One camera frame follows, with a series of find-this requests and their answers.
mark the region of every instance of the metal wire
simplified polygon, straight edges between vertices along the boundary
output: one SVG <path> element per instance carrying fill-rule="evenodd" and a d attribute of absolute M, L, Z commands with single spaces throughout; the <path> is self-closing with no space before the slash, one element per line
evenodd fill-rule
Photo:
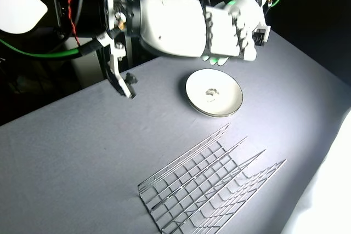
<path fill-rule="evenodd" d="M 285 163 L 247 177 L 243 170 L 264 151 L 236 163 L 231 153 L 246 138 L 226 150 L 218 140 L 228 126 L 139 184 L 140 198 L 161 233 L 216 233 Z"/>

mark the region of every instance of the tabletop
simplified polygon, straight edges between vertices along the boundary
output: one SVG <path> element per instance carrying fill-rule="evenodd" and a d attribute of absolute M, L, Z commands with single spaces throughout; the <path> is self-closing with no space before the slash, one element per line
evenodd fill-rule
<path fill-rule="evenodd" d="M 231 123 L 222 144 L 247 136 L 243 151 L 287 162 L 221 233 L 280 233 L 351 107 L 351 88 L 274 32 L 257 53 L 221 67 L 157 58 L 130 70 L 133 100 L 103 81 L 0 127 L 0 232 L 157 233 L 138 184 Z M 207 117 L 188 103 L 185 81 L 204 68 L 237 80 L 237 113 Z"/>

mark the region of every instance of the white bowl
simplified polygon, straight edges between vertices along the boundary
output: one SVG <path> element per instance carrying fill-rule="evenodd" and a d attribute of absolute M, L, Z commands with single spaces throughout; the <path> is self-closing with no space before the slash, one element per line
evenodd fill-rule
<path fill-rule="evenodd" d="M 239 84 L 222 71 L 195 71 L 186 81 L 185 89 L 193 107 L 209 116 L 230 116 L 242 104 L 243 96 Z"/>

